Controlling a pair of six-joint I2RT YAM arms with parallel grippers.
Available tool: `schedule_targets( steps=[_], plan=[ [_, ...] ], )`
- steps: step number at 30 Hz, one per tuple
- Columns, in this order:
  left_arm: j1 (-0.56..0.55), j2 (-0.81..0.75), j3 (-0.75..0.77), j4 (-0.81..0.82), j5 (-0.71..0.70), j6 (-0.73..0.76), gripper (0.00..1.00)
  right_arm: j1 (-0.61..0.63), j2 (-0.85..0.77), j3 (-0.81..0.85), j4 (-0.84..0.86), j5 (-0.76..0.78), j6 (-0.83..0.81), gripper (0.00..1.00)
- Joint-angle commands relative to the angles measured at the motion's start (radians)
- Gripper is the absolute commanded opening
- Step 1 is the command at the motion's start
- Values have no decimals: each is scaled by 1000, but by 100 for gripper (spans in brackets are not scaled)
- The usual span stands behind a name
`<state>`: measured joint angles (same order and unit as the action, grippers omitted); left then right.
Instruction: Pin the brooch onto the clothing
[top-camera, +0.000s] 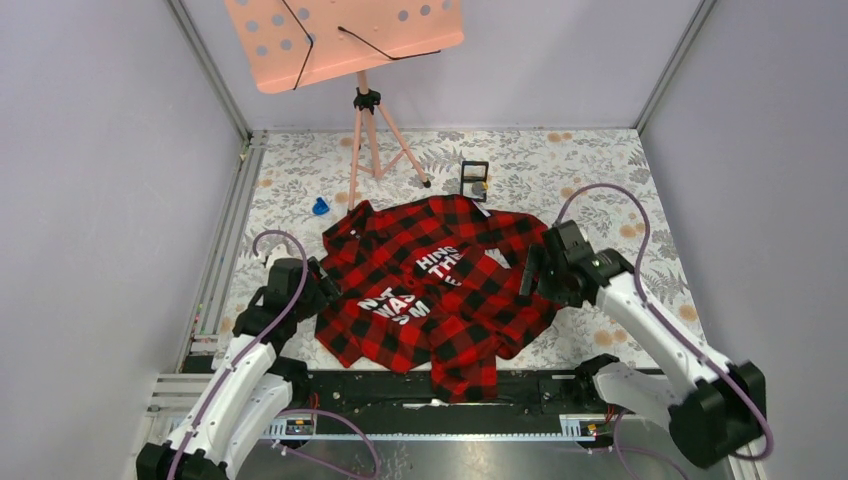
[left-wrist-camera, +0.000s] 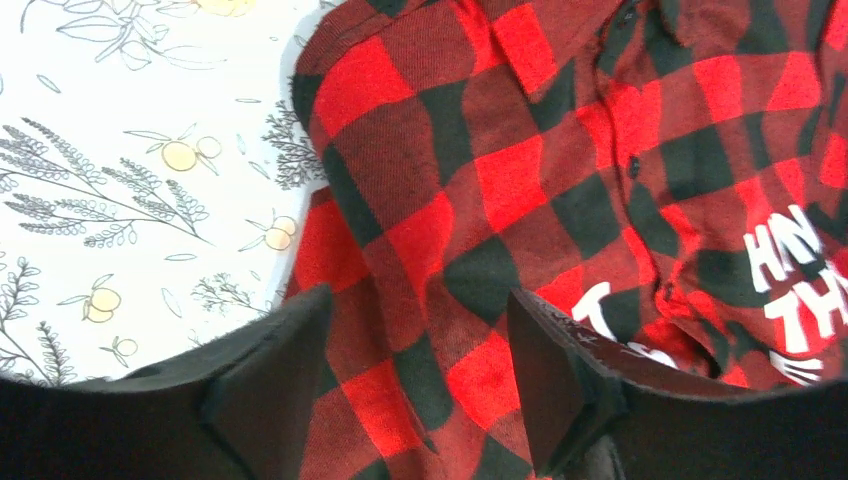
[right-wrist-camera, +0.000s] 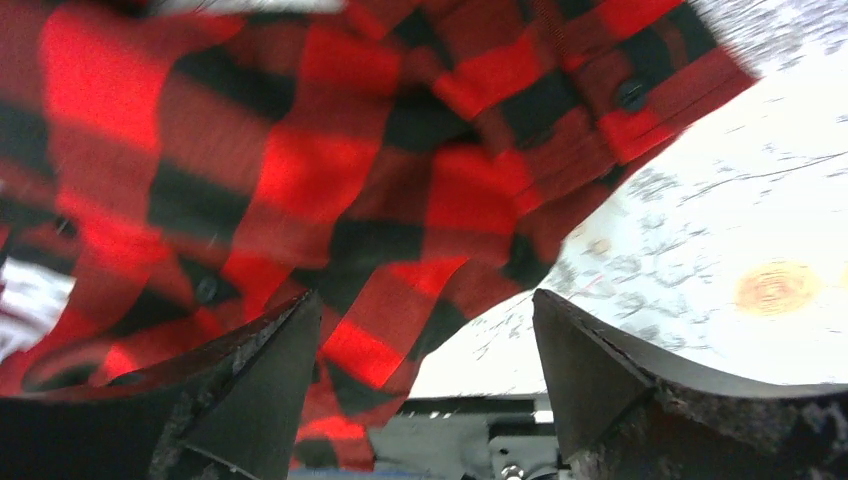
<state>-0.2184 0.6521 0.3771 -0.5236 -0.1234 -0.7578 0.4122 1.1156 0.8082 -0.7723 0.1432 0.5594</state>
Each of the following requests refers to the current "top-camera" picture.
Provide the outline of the red black plaid shirt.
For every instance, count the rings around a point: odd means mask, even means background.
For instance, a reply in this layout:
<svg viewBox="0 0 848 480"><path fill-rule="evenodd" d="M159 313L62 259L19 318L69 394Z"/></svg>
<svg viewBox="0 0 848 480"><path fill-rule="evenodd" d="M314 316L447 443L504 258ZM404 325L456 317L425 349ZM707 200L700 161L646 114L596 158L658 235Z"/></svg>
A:
<svg viewBox="0 0 848 480"><path fill-rule="evenodd" d="M384 210L362 202L322 235L322 267L342 294L318 315L316 339L346 367L364 358L395 373L428 365L443 401L494 399L497 360L518 355L558 310L520 292L545 229L461 195Z"/></svg>

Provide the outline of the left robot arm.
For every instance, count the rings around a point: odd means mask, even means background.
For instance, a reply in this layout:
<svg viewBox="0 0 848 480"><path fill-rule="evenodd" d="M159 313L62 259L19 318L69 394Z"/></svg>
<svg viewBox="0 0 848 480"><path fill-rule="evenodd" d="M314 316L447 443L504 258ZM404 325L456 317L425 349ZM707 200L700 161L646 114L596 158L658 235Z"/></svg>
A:
<svg viewBox="0 0 848 480"><path fill-rule="evenodd" d="M222 364L186 418L135 460L139 479L234 479L262 432L311 396L305 362L284 357L298 324L341 295L311 257L276 260L236 322Z"/></svg>

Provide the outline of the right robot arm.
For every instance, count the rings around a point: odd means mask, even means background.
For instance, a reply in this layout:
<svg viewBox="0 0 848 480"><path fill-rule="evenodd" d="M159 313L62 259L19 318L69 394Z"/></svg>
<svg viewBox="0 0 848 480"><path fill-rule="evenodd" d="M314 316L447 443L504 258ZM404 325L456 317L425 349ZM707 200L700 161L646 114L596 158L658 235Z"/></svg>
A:
<svg viewBox="0 0 848 480"><path fill-rule="evenodd" d="M773 435L766 419L766 382L752 362L740 365L696 338L648 292L618 251L593 249L573 221L555 225L530 247L521 292L556 304L597 307L653 359L649 375L610 355L578 368L575 402L597 412L627 409L666 430L679 452L706 469Z"/></svg>

